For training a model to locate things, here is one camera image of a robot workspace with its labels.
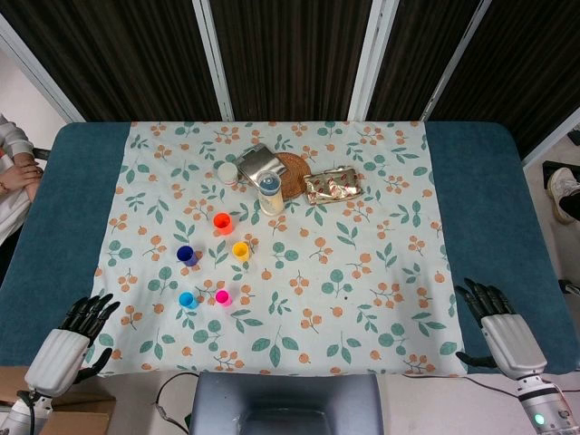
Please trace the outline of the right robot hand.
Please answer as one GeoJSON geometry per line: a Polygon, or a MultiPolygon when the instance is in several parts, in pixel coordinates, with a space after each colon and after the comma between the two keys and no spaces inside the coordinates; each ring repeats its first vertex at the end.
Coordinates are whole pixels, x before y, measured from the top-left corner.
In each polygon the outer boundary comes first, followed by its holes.
{"type": "Polygon", "coordinates": [[[466,303],[490,350],[489,356],[474,357],[464,352],[456,356],[470,367],[498,369],[512,380],[544,372],[547,360],[525,319],[518,314],[504,293],[493,285],[476,283],[455,285],[466,303]]]}

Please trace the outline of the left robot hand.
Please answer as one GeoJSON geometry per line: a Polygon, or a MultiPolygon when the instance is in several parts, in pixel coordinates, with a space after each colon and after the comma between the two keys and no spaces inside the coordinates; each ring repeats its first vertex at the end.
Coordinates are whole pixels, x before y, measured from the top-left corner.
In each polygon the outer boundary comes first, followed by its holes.
{"type": "Polygon", "coordinates": [[[32,393],[59,397],[72,385],[104,368],[113,352],[110,344],[104,346],[93,365],[82,368],[82,363],[112,313],[121,305],[112,298],[112,294],[83,297],[70,307],[59,326],[46,336],[24,376],[32,393]]]}

